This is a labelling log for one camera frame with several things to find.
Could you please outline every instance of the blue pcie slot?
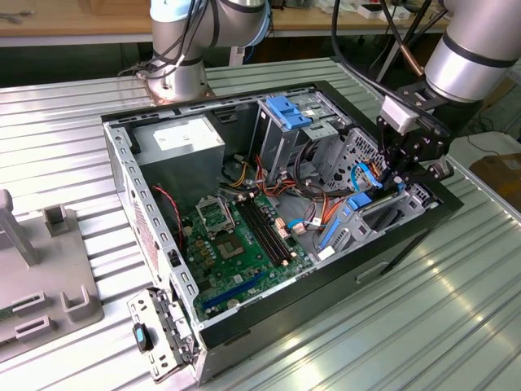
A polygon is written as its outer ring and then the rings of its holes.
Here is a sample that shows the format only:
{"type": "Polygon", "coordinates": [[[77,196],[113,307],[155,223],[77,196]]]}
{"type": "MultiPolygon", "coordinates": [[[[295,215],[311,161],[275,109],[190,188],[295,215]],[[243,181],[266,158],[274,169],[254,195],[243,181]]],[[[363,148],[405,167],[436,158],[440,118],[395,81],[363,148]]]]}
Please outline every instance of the blue pcie slot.
{"type": "Polygon", "coordinates": [[[252,277],[245,283],[241,283],[240,285],[237,285],[235,288],[231,288],[229,291],[226,291],[224,293],[221,293],[218,296],[215,296],[213,299],[206,300],[203,303],[203,309],[206,310],[207,308],[213,307],[215,305],[221,304],[223,301],[227,301],[228,299],[231,299],[233,296],[236,296],[242,292],[247,291],[248,289],[251,289],[255,287],[257,284],[257,281],[264,275],[264,272],[260,272],[255,277],[252,277]]]}

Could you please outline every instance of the motherboard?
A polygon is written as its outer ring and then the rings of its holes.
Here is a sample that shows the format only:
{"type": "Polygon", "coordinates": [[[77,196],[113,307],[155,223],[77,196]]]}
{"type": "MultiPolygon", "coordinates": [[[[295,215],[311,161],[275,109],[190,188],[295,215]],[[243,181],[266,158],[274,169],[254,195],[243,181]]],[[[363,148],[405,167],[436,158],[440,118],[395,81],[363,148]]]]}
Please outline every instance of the motherboard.
{"type": "Polygon", "coordinates": [[[313,267],[265,195],[226,201],[182,217],[188,268],[199,287],[195,308],[210,319],[313,267]],[[219,206],[229,215],[218,217],[219,206]],[[217,233],[216,223],[232,221],[217,233]]]}

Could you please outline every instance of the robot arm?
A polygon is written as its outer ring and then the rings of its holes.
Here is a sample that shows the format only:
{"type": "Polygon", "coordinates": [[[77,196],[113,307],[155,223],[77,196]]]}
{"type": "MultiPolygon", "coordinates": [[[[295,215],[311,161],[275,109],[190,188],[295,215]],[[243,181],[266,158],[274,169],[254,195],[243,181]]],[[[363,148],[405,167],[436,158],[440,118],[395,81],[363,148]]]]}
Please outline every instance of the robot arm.
{"type": "Polygon", "coordinates": [[[521,56],[521,1],[444,0],[453,18],[425,67],[425,77],[398,90],[401,99],[440,119],[449,130],[422,119],[386,96],[378,119],[382,182],[440,181],[453,171],[444,160],[450,143],[479,111],[481,101],[521,56]],[[415,163],[430,161],[427,169],[415,163]]]}
{"type": "Polygon", "coordinates": [[[256,45],[266,35],[269,13],[266,0],[152,0],[155,58],[145,76],[151,93],[169,102],[202,96],[208,89],[203,50],[256,45]]]}

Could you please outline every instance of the ribbed metal surface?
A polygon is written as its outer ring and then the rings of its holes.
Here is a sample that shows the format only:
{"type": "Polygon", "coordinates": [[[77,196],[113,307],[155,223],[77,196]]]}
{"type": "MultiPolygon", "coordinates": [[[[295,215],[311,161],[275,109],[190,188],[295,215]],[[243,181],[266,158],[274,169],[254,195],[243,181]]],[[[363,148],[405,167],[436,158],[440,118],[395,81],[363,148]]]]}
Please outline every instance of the ribbed metal surface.
{"type": "MultiPolygon", "coordinates": [[[[371,118],[374,95],[328,59],[218,68],[217,94],[328,80],[371,118]]],[[[175,389],[153,385],[125,302],[150,283],[115,195],[99,115],[150,104],[130,78],[0,90],[0,187],[23,215],[77,211],[105,318],[0,364],[17,389],[175,389]]],[[[521,233],[460,173],[465,207],[390,275],[204,389],[518,389],[521,233]]]]}

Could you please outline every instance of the ram slot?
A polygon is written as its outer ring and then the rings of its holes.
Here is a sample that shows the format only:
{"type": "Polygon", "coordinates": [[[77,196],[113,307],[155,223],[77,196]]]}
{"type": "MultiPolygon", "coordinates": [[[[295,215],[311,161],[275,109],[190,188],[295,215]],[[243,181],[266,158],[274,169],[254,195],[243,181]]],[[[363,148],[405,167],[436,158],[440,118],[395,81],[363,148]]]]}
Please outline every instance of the ram slot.
{"type": "Polygon", "coordinates": [[[264,215],[252,202],[239,204],[238,210],[248,227],[252,230],[260,246],[266,251],[274,266],[280,266],[284,261],[290,260],[290,253],[284,243],[265,220],[264,215]]]}

